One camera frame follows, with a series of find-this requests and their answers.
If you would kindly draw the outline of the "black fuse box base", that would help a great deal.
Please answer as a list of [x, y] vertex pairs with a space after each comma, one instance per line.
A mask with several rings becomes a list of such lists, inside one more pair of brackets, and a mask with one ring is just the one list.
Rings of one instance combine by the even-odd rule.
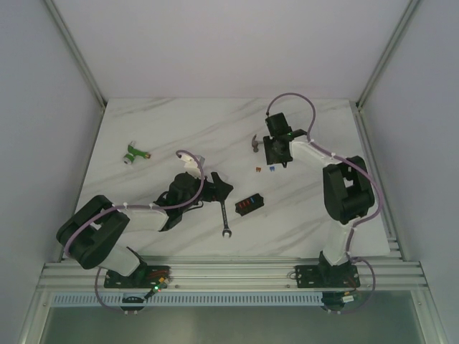
[[[252, 204], [251, 203], [251, 198], [253, 198], [255, 200], [255, 204]], [[246, 201], [249, 201], [250, 202], [250, 206], [246, 206], [243, 210], [241, 211], [238, 211], [237, 208], [236, 208], [236, 205], [237, 204], [243, 204], [243, 203], [246, 203]], [[235, 212], [237, 214], [239, 214], [240, 216], [245, 216], [245, 215], [248, 215], [249, 213], [261, 208], [264, 206], [264, 198], [259, 194], [259, 193], [256, 193], [252, 196], [249, 196], [247, 197], [246, 199], [243, 199], [241, 201], [238, 201], [236, 204], [235, 204]]]

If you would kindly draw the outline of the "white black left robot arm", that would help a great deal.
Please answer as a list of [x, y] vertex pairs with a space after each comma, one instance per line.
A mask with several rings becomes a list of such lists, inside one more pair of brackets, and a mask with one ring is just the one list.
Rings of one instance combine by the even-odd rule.
[[120, 274], [121, 280], [130, 288], [138, 288], [147, 277], [144, 263], [132, 249], [117, 245], [130, 222], [127, 212], [152, 211], [159, 216], [158, 230], [164, 232], [176, 226], [185, 213], [198, 209], [200, 204], [218, 202], [222, 210], [222, 236], [230, 238], [232, 232], [224, 203], [233, 189], [216, 172], [211, 173], [210, 180], [185, 172], [177, 175], [169, 189], [148, 206], [115, 206], [104, 195], [98, 195], [58, 229], [56, 239], [65, 249], [65, 254], [75, 259], [83, 269], [111, 269]]

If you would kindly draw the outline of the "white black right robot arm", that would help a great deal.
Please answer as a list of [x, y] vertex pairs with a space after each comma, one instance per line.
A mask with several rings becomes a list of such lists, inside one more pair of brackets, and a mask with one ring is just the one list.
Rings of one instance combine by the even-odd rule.
[[302, 161], [322, 168], [323, 202], [333, 222], [328, 239], [321, 251], [318, 279], [327, 286], [335, 285], [343, 277], [342, 265], [351, 261], [350, 222], [361, 219], [375, 203], [374, 192], [362, 157], [342, 158], [315, 144], [303, 130], [293, 130], [283, 113], [267, 116], [269, 135], [263, 138], [266, 162], [284, 168], [293, 161]]

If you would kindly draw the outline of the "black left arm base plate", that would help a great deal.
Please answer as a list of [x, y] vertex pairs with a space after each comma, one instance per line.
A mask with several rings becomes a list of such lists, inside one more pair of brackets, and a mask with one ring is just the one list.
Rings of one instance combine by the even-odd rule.
[[105, 274], [104, 288], [106, 289], [147, 289], [154, 288], [166, 281], [170, 275], [170, 267], [166, 265], [139, 266], [131, 275], [125, 277], [117, 272], [108, 270]]

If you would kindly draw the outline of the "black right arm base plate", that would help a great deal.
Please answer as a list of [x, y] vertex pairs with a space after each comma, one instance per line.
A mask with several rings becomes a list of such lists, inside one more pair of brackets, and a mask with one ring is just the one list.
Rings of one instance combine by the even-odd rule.
[[355, 265], [348, 262], [339, 266], [327, 264], [295, 266], [298, 288], [357, 288], [361, 286]]

